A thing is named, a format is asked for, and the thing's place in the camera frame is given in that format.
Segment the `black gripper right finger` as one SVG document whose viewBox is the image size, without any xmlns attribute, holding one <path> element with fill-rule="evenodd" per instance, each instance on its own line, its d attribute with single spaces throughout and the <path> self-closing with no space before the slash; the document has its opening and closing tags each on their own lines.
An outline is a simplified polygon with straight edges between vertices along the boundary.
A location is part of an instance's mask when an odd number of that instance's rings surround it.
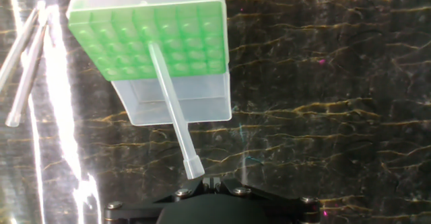
<svg viewBox="0 0 431 224">
<path fill-rule="evenodd" d="M 270 223 L 320 223 L 321 202 L 317 197 L 285 198 L 242 184 L 237 179 L 221 179 L 218 193 L 247 200 L 263 211 Z"/>
</svg>

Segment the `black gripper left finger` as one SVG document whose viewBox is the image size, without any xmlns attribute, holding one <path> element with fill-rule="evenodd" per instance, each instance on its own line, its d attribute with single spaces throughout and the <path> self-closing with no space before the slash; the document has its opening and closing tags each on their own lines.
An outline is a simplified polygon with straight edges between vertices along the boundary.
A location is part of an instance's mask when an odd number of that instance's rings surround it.
<svg viewBox="0 0 431 224">
<path fill-rule="evenodd" d="M 175 191 L 161 197 L 145 200 L 141 204 L 128 204 L 119 200 L 109 202 L 104 208 L 103 223 L 133 223 L 138 220 L 155 223 L 162 210 L 171 204 L 206 193 L 206 179 L 189 180 Z"/>
</svg>

